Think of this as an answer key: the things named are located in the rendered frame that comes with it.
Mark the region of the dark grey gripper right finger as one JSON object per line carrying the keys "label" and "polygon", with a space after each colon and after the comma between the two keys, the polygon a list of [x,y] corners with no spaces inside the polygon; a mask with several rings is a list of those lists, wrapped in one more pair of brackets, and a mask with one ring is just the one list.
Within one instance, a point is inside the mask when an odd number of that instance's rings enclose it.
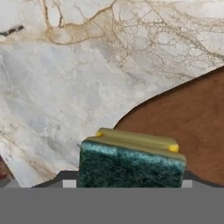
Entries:
{"label": "dark grey gripper right finger", "polygon": [[220,185],[220,184],[205,180],[203,178],[200,178],[199,176],[197,176],[191,171],[186,171],[184,174],[182,187],[194,188],[199,186],[224,188],[224,185]]}

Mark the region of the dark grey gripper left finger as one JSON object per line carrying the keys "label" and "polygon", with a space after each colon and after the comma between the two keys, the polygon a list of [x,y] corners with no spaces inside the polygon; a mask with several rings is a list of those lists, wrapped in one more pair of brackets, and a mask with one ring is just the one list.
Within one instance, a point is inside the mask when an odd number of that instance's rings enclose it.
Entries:
{"label": "dark grey gripper left finger", "polygon": [[62,188],[65,183],[74,184],[77,186],[77,180],[79,177],[78,171],[60,171],[54,178],[47,180],[38,185],[34,185],[33,188],[40,187],[58,187]]}

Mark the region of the green and yellow sponge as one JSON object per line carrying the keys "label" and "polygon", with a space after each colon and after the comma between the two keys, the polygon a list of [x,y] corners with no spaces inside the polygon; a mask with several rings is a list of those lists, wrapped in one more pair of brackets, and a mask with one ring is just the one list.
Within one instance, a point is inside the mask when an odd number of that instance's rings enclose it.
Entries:
{"label": "green and yellow sponge", "polygon": [[79,187],[180,187],[186,157],[176,141],[101,128],[80,144]]}

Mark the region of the brown wooden cutting board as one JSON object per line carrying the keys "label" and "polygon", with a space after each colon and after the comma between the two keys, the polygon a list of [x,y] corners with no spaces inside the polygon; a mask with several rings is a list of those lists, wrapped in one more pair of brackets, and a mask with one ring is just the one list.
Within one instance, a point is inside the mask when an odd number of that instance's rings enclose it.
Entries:
{"label": "brown wooden cutting board", "polygon": [[224,185],[224,66],[145,101],[115,128],[175,139],[189,172]]}

